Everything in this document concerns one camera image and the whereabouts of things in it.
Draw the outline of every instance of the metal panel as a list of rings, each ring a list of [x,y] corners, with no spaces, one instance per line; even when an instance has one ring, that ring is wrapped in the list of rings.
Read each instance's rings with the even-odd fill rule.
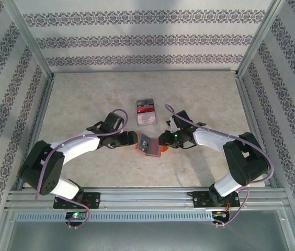
[[[64,222],[65,212],[19,212],[17,222]],[[211,211],[92,212],[90,222],[212,221]]]
[[[8,250],[288,250],[276,211],[246,211],[225,228],[210,222],[16,222]]]
[[[8,243],[15,225],[15,220],[16,213],[13,210],[9,211],[8,213],[4,212],[0,221],[0,251],[7,250],[8,248]]]

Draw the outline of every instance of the white wall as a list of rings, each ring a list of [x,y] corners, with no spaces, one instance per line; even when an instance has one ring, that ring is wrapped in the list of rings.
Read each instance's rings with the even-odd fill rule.
[[[0,2],[0,218],[33,131],[46,78]]]
[[[54,72],[237,69],[271,0],[18,0]]]
[[[243,81],[275,179],[295,215],[295,1],[282,6]]]

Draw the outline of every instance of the beige floor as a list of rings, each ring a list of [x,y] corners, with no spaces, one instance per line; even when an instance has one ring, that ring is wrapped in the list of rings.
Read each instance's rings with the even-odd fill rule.
[[[138,127],[135,101],[153,98],[158,124]],[[158,137],[170,113],[186,110],[194,122],[225,132],[248,131],[232,72],[118,72],[57,74],[40,133],[56,142],[80,134],[116,108],[129,114],[127,130]],[[169,149],[161,158],[146,157],[134,146],[103,147],[68,162],[62,177],[81,186],[210,186],[228,171],[224,155],[207,147]]]

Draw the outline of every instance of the black bracket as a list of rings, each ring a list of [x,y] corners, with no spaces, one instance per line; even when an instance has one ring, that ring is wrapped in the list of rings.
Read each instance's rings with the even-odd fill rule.
[[[188,196],[192,197],[194,208],[215,208],[217,207],[214,202],[209,197],[209,191],[193,191],[188,192]],[[226,202],[230,203],[230,207],[239,207],[240,200],[238,197],[238,193],[232,192],[229,194],[228,199],[225,203],[219,205],[218,207],[227,207]]]
[[[100,140],[101,146],[106,146],[109,149],[115,149],[120,146],[135,145],[138,142],[137,133],[134,131],[117,133],[115,135],[102,137]]]
[[[84,192],[81,204],[87,206],[90,209],[98,209],[100,205],[100,193],[99,192]],[[84,209],[76,204],[70,203],[66,200],[58,197],[54,198],[54,209]]]

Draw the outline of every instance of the metal frame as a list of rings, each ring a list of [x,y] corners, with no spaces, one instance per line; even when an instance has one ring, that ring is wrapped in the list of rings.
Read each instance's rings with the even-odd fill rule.
[[[267,14],[264,17],[262,24],[259,26],[253,41],[247,49],[240,66],[235,73],[235,81],[240,93],[242,105],[246,115],[247,123],[250,131],[259,139],[259,143],[263,145],[260,132],[255,121],[248,96],[246,94],[245,86],[242,81],[242,75],[246,71],[254,54],[256,53],[261,41],[266,35],[270,25],[274,21],[276,14],[279,12],[283,0],[273,0]],[[42,69],[49,74],[50,68],[47,62],[44,62],[44,57],[41,54],[39,47],[32,37],[29,28],[18,11],[13,0],[3,0],[5,7],[9,13],[15,17],[14,21],[24,39],[31,44],[31,49]],[[40,113],[37,118],[35,133],[32,136],[31,145],[37,141],[42,122],[45,116],[46,108],[49,102],[53,80],[46,90],[44,101],[41,103]],[[275,187],[274,179],[270,180],[271,185]],[[6,250],[17,221],[64,221],[62,217],[65,212],[72,210],[56,210],[53,209],[53,195],[42,196],[41,200],[35,200],[35,190],[26,187],[22,188],[22,182],[19,183],[21,191],[11,191],[5,204],[3,216],[0,221],[0,250]],[[287,245],[290,250],[295,250],[295,218],[290,208],[290,204],[286,192],[282,188],[270,187],[249,187],[250,196],[244,206],[243,210],[276,210],[283,233],[286,238]],[[187,196],[187,192],[191,191],[206,191],[208,188],[186,187],[186,188],[85,188],[86,192],[100,192],[100,206],[99,209],[92,210],[92,215],[100,216],[99,221],[112,220],[110,215],[131,213],[132,215],[141,215],[143,213],[160,215],[165,214],[184,214],[196,215],[197,213],[208,213],[212,210],[220,208],[194,208],[192,198]],[[239,198],[242,203],[245,199],[246,193],[240,192]],[[201,217],[195,220],[209,220],[209,216]],[[130,221],[139,221],[139,219],[130,219]]]
[[[285,0],[273,0],[269,5],[266,15],[264,16],[263,21],[259,25],[249,47],[247,48],[244,57],[236,71],[237,76],[243,76],[248,65],[250,64],[253,56],[257,52],[262,40],[264,39],[266,33],[268,32],[271,24],[273,23],[276,15],[279,13]]]
[[[268,187],[249,187],[250,196],[243,210],[277,210],[280,224],[285,234],[286,242],[290,250],[295,250],[295,219],[287,211],[290,204],[284,189],[272,189]],[[86,188],[86,192],[100,192],[99,209],[91,210],[92,219],[98,222],[118,221],[110,215],[180,215],[177,219],[172,217],[155,219],[158,221],[206,221],[211,220],[211,211],[221,208],[194,208],[192,198],[186,193],[190,191],[207,191],[208,188],[181,187],[181,188]],[[73,210],[53,209],[53,195],[42,196],[41,200],[35,200],[36,191],[33,188],[25,188],[22,191],[11,191],[5,204],[4,214],[0,222],[0,250],[7,250],[14,224],[17,221],[31,222],[58,222],[65,221],[66,212]],[[243,203],[246,193],[240,192],[240,202]],[[194,219],[193,215],[201,214]],[[128,218],[121,221],[141,222],[142,218]]]
[[[36,58],[37,63],[42,68],[44,74],[47,76],[47,79],[50,79],[53,75],[50,66],[44,57],[41,49],[39,48],[36,39],[32,35],[26,21],[24,20],[21,12],[19,11],[15,0],[2,0],[3,5],[5,6],[6,10],[10,14],[12,20],[14,21],[16,27],[18,28],[19,32],[21,33],[23,39],[25,40],[26,44],[28,45],[29,49],[32,52],[32,55]]]

